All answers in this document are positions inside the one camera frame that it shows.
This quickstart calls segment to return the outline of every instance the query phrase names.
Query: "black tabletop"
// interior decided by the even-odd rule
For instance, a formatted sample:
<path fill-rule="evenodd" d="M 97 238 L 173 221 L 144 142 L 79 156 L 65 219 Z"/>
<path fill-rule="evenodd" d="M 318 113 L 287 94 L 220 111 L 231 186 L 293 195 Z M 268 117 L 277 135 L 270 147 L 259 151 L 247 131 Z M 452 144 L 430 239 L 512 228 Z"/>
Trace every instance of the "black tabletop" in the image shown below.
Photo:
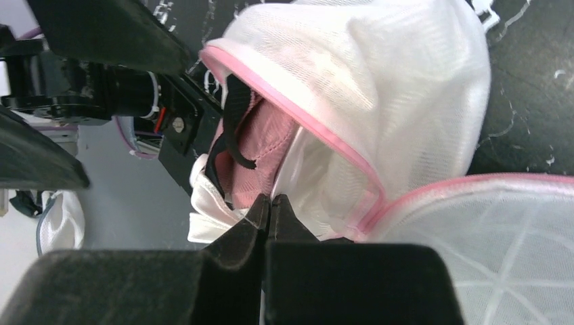
<path fill-rule="evenodd" d="M 265 1 L 144 2 L 194 53 L 190 76 L 219 97 L 197 52 L 222 35 L 235 14 Z M 574 1 L 499 0 L 493 10 L 501 21 L 487 33 L 491 95 L 469 173 L 574 174 Z M 178 166 L 172 176 L 186 183 L 194 158 L 177 157 L 170 147 L 162 151 Z"/>

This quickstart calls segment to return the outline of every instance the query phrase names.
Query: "gray floor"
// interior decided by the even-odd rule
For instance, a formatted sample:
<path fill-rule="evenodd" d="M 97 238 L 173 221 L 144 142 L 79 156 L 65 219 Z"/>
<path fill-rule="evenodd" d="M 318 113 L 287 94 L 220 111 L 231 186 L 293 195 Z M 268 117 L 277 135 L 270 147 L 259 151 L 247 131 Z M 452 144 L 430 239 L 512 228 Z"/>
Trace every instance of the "gray floor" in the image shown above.
<path fill-rule="evenodd" d="M 85 248 L 199 249 L 187 241 L 189 196 L 157 160 L 131 156 L 113 123 L 80 127 L 79 154 L 92 182 L 79 196 Z"/>

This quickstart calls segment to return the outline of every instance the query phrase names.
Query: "white mesh fabric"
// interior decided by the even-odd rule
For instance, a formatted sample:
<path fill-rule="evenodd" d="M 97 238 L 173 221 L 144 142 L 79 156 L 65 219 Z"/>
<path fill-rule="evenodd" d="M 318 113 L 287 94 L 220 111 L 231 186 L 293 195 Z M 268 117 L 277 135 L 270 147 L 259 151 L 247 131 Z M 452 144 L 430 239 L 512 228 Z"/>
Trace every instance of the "white mesh fabric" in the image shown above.
<path fill-rule="evenodd" d="M 249 72 L 218 61 L 210 47 Z M 490 67 L 481 22 L 463 0 L 254 5 L 204 52 L 214 75 L 232 72 L 256 90 L 270 86 L 308 114 L 308 124 L 320 125 L 311 132 L 323 156 L 306 150 L 303 161 L 317 181 L 301 173 L 302 185 L 287 193 L 300 217 L 353 237 L 341 227 L 360 229 L 361 218 L 386 202 L 461 176 L 470 164 Z M 329 135 L 338 139 L 328 143 Z"/>
<path fill-rule="evenodd" d="M 574 179 L 524 177 L 420 190 L 391 208 L 368 241 L 435 249 L 465 324 L 574 324 Z"/>

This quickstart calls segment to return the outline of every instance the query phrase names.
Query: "pink trim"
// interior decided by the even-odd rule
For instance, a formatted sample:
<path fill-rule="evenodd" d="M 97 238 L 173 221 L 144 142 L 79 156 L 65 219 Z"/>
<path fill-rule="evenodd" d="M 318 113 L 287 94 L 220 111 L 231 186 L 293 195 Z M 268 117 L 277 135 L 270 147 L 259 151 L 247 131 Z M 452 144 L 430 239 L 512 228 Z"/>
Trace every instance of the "pink trim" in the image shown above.
<path fill-rule="evenodd" d="M 226 69 L 232 71 L 238 78 L 249 84 L 265 99 L 283 109 L 286 114 L 291 116 L 300 125 L 310 130 L 325 144 L 351 161 L 351 163 L 367 175 L 368 179 L 372 183 L 376 184 L 379 195 L 371 209 L 364 216 L 352 216 L 354 222 L 359 222 L 359 225 L 357 225 L 359 231 L 362 231 L 360 225 L 367 225 L 371 219 L 380 216 L 380 213 L 378 212 L 382 209 L 384 204 L 384 189 L 375 170 L 359 153 L 230 53 L 227 53 L 223 49 L 214 45 L 208 45 L 205 49 L 200 51 L 200 57 L 204 64 L 211 70 L 213 76 L 220 83 L 224 82 L 226 77 L 223 71 L 218 68 L 219 65 L 223 65 Z"/>
<path fill-rule="evenodd" d="M 558 183 L 568 183 L 574 185 L 574 177 L 546 175 L 546 174 L 529 174 L 529 173 L 492 173 L 492 174 L 471 175 L 454 179 L 448 179 L 446 181 L 440 181 L 437 183 L 429 184 L 427 186 L 423 186 L 421 188 L 418 188 L 417 190 L 411 191 L 403 195 L 401 198 L 397 199 L 395 202 L 389 204 L 382 211 L 380 211 L 375 218 L 369 220 L 368 223 L 365 225 L 363 231 L 370 232 L 383 215 L 386 215 L 389 211 L 405 204 L 407 201 L 410 201 L 417 196 L 421 196 L 427 192 L 432 192 L 435 190 L 446 190 L 451 186 L 456 186 L 464 183 L 476 183 L 492 179 L 523 179 L 529 181 L 553 181 Z"/>

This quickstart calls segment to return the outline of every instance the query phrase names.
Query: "screw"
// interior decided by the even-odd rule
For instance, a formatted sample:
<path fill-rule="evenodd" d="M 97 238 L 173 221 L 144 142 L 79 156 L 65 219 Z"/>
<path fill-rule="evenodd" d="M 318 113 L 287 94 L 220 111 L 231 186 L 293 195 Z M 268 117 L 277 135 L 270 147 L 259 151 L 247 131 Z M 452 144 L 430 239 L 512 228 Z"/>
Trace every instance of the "screw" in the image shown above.
<path fill-rule="evenodd" d="M 171 123 L 171 126 L 173 127 L 175 132 L 181 133 L 183 132 L 183 129 L 185 129 L 185 122 L 181 117 L 176 117 L 173 120 L 173 123 Z"/>

